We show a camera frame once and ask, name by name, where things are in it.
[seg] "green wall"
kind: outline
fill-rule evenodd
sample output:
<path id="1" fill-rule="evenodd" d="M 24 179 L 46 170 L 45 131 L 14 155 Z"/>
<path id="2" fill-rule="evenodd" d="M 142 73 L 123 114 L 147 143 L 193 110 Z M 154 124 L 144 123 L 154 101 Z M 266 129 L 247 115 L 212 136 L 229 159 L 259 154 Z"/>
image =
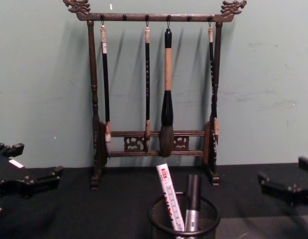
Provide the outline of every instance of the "green wall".
<path id="1" fill-rule="evenodd" d="M 217 13 L 220 0 L 91 0 L 91 12 Z M 144 130 L 144 22 L 106 22 L 112 130 Z M 100 22 L 95 23 L 104 121 Z M 150 22 L 151 125 L 160 128 L 165 23 Z M 203 129 L 210 114 L 206 23 L 172 22 L 174 129 Z M 0 1 L 0 142 L 25 144 L 27 167 L 92 164 L 85 22 L 62 0 Z M 308 0 L 250 0 L 222 32 L 218 165 L 308 156 Z M 200 147 L 193 138 L 191 147 Z M 112 148 L 121 149 L 122 140 Z M 200 159 L 111 158 L 108 166 L 199 164 Z"/>

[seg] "carved dragon head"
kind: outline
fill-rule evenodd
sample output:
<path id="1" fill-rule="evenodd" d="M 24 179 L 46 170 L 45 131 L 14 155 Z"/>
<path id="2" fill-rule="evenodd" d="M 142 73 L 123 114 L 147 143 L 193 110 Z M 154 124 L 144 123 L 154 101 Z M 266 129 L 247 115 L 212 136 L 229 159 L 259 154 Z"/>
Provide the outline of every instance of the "carved dragon head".
<path id="1" fill-rule="evenodd" d="M 63 0 L 65 6 L 69 7 L 70 12 L 82 13 L 85 15 L 90 14 L 90 4 L 89 0 Z"/>
<path id="2" fill-rule="evenodd" d="M 222 16 L 229 16 L 231 14 L 236 15 L 240 14 L 242 11 L 239 10 L 239 8 L 244 8 L 244 6 L 247 4 L 246 0 L 243 0 L 242 2 L 238 1 L 233 1 L 233 2 L 227 2 L 223 1 L 222 2 L 222 10 L 221 10 L 221 15 Z"/>

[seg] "carved wooden panel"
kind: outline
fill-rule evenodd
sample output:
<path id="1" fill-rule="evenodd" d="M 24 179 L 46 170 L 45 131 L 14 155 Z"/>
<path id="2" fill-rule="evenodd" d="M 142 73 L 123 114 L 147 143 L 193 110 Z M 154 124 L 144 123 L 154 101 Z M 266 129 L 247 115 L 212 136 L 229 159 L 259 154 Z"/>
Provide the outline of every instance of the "carved wooden panel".
<path id="1" fill-rule="evenodd" d="M 189 150 L 189 136 L 174 137 L 174 151 L 188 151 Z"/>
<path id="2" fill-rule="evenodd" d="M 244 6 L 247 4 L 246 0 L 243 0 L 242 2 L 238 1 L 233 1 L 233 2 L 227 2 L 223 1 L 222 2 L 222 10 L 221 10 L 221 15 L 222 16 L 229 16 L 229 15 L 236 15 L 240 14 L 242 11 L 239 10 L 239 8 L 244 8 Z"/>
<path id="3" fill-rule="evenodd" d="M 144 148 L 144 137 L 124 137 L 124 152 L 141 152 Z"/>
<path id="4" fill-rule="evenodd" d="M 73 13 L 90 14 L 89 0 L 63 0 L 65 6 L 69 7 L 69 11 Z"/>

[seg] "wooden brush stand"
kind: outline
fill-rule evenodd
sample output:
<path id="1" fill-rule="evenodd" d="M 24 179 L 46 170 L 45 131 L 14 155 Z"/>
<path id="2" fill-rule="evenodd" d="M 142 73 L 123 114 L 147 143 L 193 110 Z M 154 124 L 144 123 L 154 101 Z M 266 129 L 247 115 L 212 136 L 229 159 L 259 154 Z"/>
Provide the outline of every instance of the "wooden brush stand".
<path id="1" fill-rule="evenodd" d="M 107 163 L 105 146 L 105 124 L 100 121 L 98 105 L 98 81 L 96 71 L 96 53 L 94 42 L 94 21 L 179 21 L 179 22 L 216 22 L 216 38 L 214 62 L 217 65 L 216 75 L 219 75 L 221 29 L 223 22 L 231 22 L 236 14 L 241 13 L 247 1 L 226 2 L 221 6 L 220 14 L 146 14 L 146 13 L 91 13 L 88 0 L 63 0 L 69 11 L 77 15 L 80 21 L 86 21 L 88 26 L 90 73 L 93 105 L 93 146 L 94 146 L 94 171 L 91 178 L 91 189 L 97 190 L 102 175 L 102 168 Z M 152 131 L 151 137 L 158 137 L 158 131 Z M 121 137 L 124 142 L 123 151 L 111 151 L 111 157 L 132 156 L 159 156 L 158 150 L 145 150 L 145 131 L 111 131 L 111 137 Z M 202 150 L 190 150 L 190 137 L 203 137 Z M 216 170 L 216 145 L 214 137 L 206 123 L 205 130 L 174 131 L 174 148 L 170 156 L 196 156 L 203 157 L 204 168 L 212 185 L 219 184 Z"/>

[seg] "pen holder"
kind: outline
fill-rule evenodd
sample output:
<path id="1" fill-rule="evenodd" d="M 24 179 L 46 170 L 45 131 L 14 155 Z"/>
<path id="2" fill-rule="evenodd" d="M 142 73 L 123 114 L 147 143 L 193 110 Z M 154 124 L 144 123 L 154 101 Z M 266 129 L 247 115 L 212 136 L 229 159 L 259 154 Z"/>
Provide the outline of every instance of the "pen holder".
<path id="1" fill-rule="evenodd" d="M 176 193 L 179 207 L 186 218 L 186 197 L 184 193 Z M 152 225 L 152 239 L 175 239 L 177 236 L 195 239 L 215 239 L 216 227 L 220 222 L 220 212 L 217 206 L 210 200 L 201 197 L 201 209 L 199 212 L 199 231 L 180 232 L 172 227 L 170 216 L 164 196 L 157 199 L 148 209 L 148 218 Z"/>

